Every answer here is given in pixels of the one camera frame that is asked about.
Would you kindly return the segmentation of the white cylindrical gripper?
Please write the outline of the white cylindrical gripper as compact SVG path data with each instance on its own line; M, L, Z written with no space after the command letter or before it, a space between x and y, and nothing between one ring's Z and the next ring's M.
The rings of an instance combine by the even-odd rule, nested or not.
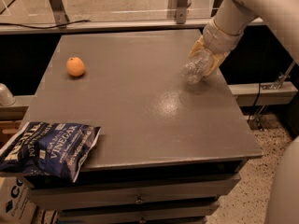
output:
M200 52L206 52L206 49L212 51L212 61L204 72L204 77L208 77L225 61L229 52L235 49L242 35L226 34L216 25L215 20L211 19L205 26L203 35L192 45L189 58L192 59Z

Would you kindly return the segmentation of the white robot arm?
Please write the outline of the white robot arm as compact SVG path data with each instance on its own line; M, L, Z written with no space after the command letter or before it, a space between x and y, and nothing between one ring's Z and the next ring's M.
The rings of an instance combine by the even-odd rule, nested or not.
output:
M299 63L299 0L223 0L194 43L202 76L209 76L236 47L247 25L261 18L293 61ZM265 224L299 224L299 137L285 150L273 180Z

